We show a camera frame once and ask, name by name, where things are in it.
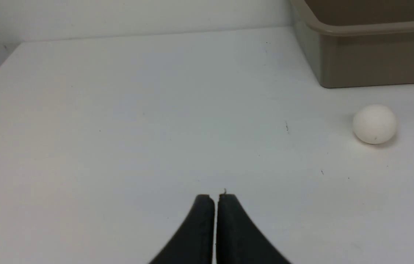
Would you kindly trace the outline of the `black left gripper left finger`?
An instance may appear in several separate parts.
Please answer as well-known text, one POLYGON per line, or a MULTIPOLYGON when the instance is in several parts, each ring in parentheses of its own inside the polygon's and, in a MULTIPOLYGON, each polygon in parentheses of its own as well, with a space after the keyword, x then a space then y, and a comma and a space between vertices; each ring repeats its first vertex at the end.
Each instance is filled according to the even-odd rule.
POLYGON ((210 264, 213 259, 214 201, 199 194, 171 239, 152 264, 210 264))

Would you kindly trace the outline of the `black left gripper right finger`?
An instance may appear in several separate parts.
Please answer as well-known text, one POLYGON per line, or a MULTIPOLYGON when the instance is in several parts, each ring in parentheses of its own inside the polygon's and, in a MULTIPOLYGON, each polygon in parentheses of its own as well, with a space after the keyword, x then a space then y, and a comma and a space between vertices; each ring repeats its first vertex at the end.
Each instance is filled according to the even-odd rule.
POLYGON ((218 264, 289 264, 241 206, 235 194, 220 194, 217 209, 218 264))

